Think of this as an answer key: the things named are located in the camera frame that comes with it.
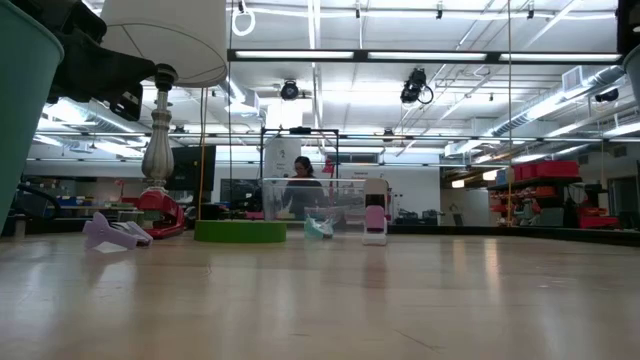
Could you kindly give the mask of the green tape roll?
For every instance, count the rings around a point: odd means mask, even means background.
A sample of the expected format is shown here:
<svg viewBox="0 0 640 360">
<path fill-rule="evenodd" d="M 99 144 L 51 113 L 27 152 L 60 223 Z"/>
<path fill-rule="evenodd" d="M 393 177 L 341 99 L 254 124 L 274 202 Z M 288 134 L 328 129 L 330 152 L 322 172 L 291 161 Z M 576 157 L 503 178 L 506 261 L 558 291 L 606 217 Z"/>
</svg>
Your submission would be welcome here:
<svg viewBox="0 0 640 360">
<path fill-rule="evenodd" d="M 287 225 L 281 222 L 198 220 L 194 230 L 194 240 L 207 243 L 282 243 L 286 238 Z"/>
</svg>

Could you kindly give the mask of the red stapler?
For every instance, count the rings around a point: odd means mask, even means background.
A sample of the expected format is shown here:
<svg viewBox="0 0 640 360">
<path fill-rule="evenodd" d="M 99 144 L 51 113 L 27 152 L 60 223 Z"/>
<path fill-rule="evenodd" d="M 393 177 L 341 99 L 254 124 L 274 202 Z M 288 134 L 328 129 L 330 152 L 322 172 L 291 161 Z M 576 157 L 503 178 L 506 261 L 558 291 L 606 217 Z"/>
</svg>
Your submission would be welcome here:
<svg viewBox="0 0 640 360">
<path fill-rule="evenodd" d="M 183 208 L 165 190 L 148 188 L 138 197 L 123 197 L 121 202 L 143 213 L 142 228 L 154 240 L 180 235 L 185 229 Z"/>
</svg>

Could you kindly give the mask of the person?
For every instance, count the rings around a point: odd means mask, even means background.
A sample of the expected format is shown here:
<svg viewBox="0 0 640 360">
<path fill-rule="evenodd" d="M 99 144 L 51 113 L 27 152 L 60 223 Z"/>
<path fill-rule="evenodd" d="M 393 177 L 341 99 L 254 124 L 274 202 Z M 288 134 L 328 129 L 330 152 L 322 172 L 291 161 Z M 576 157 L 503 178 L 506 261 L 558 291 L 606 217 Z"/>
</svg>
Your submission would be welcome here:
<svg viewBox="0 0 640 360">
<path fill-rule="evenodd" d="M 283 206 L 295 220 L 304 221 L 306 207 L 324 207 L 327 198 L 322 184 L 316 180 L 308 157 L 298 156 L 294 161 L 295 176 L 286 184 Z"/>
</svg>

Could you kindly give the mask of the white paper sign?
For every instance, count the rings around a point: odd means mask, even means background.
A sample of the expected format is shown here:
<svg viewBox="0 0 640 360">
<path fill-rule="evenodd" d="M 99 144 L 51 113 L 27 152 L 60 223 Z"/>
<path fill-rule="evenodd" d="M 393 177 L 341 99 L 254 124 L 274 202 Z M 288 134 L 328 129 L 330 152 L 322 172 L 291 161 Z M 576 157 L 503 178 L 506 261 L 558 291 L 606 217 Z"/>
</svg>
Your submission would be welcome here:
<svg viewBox="0 0 640 360">
<path fill-rule="evenodd" d="M 264 149 L 263 176 L 266 178 L 290 178 L 296 172 L 295 160 L 301 155 L 300 139 L 276 138 Z"/>
</svg>

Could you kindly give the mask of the clear plastic container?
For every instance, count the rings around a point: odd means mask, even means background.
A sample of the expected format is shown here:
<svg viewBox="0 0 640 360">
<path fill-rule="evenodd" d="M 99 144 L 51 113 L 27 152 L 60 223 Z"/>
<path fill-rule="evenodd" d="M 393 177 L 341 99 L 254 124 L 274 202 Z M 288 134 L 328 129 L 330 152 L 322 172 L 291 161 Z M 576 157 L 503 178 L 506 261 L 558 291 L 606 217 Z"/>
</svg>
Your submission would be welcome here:
<svg viewBox="0 0 640 360">
<path fill-rule="evenodd" d="M 307 218 L 335 224 L 364 222 L 364 181 L 361 179 L 264 178 L 264 219 L 304 222 Z"/>
</svg>

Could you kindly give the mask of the pink marker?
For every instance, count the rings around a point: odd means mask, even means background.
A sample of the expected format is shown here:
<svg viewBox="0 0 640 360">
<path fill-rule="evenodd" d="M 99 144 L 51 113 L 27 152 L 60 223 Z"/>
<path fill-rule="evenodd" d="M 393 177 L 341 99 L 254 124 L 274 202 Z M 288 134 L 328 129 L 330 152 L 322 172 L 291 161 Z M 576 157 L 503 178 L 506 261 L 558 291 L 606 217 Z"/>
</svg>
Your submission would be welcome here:
<svg viewBox="0 0 640 360">
<path fill-rule="evenodd" d="M 388 182 L 382 178 L 369 178 L 364 182 L 364 234 L 365 246 L 387 244 Z"/>
</svg>

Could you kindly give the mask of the black monitor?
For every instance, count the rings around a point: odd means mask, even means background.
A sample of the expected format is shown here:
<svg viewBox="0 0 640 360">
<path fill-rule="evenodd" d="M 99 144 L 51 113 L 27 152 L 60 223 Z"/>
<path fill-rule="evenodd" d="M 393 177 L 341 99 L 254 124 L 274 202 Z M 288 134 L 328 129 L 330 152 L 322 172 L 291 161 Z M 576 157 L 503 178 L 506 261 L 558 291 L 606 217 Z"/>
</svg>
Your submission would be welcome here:
<svg viewBox="0 0 640 360">
<path fill-rule="evenodd" d="M 165 188 L 170 191 L 212 191 L 214 189 L 216 147 L 175 147 L 174 168 Z"/>
</svg>

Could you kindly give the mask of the overhead LED light bar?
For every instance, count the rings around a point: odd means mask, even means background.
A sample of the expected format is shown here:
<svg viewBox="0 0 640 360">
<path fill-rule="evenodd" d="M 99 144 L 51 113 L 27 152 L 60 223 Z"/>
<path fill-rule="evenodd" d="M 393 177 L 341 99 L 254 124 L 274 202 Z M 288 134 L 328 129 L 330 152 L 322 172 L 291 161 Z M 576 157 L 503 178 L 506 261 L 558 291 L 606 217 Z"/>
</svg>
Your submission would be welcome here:
<svg viewBox="0 0 640 360">
<path fill-rule="evenodd" d="M 231 62 L 424 63 L 487 65 L 618 65 L 616 53 L 473 52 L 401 50 L 249 50 L 231 49 Z"/>
</svg>

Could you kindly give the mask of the table lamp white shade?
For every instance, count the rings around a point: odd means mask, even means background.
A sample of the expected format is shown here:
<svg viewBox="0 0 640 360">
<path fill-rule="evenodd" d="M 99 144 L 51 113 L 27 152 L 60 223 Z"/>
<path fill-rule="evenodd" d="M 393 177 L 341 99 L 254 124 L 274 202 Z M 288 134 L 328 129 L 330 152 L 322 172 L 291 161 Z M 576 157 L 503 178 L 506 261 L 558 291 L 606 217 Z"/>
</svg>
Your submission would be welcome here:
<svg viewBox="0 0 640 360">
<path fill-rule="evenodd" d="M 156 108 L 142 173 L 152 190 L 162 190 L 174 168 L 169 92 L 227 78 L 226 0 L 105 0 L 100 17 L 107 25 L 104 48 L 156 67 Z"/>
</svg>

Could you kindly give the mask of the storage shelf unit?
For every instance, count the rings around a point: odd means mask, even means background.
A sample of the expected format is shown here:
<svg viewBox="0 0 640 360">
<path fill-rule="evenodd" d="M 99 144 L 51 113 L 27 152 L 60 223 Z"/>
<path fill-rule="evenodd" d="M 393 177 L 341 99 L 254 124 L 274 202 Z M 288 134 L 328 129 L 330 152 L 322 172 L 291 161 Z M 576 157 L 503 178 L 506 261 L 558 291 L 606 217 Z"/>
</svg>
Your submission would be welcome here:
<svg viewBox="0 0 640 360">
<path fill-rule="evenodd" d="M 571 195 L 580 177 L 538 177 L 488 188 L 489 211 L 499 227 L 578 228 Z"/>
</svg>

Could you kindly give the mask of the red storage bin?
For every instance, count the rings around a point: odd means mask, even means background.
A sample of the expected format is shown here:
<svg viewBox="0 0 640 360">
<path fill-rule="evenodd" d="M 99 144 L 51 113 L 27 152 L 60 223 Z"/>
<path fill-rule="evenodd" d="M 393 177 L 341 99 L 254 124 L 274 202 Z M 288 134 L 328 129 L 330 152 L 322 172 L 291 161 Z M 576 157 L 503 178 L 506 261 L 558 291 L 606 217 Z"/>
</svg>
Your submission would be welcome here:
<svg viewBox="0 0 640 360">
<path fill-rule="evenodd" d="M 540 178 L 575 178 L 580 172 L 576 161 L 540 162 L 535 165 L 535 171 Z"/>
<path fill-rule="evenodd" d="M 614 216 L 580 216 L 579 227 L 581 229 L 617 229 L 620 221 Z"/>
</svg>

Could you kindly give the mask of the teal plastic bin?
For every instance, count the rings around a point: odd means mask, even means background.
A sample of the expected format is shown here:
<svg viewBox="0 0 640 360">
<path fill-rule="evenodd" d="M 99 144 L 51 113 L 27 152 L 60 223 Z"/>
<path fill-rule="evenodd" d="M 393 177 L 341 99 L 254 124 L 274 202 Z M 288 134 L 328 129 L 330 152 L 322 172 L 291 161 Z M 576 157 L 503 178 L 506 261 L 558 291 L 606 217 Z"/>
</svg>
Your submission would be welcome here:
<svg viewBox="0 0 640 360">
<path fill-rule="evenodd" d="M 0 0 L 0 233 L 64 50 L 10 0 Z"/>
</svg>

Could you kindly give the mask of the black distant rig frame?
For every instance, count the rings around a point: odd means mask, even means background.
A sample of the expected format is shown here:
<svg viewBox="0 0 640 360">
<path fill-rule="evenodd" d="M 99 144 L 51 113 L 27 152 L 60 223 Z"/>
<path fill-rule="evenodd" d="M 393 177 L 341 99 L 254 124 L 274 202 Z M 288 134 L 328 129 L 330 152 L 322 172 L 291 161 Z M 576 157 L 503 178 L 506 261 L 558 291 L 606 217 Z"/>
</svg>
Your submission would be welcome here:
<svg viewBox="0 0 640 360">
<path fill-rule="evenodd" d="M 324 160 L 329 153 L 338 154 L 340 151 L 340 132 L 337 129 L 313 129 L 310 127 L 291 128 L 263 128 L 259 136 L 259 179 L 263 176 L 264 149 L 266 144 L 273 139 L 300 139 L 301 155 L 308 157 L 314 169 L 315 178 L 320 178 L 322 166 L 318 164 Z"/>
</svg>

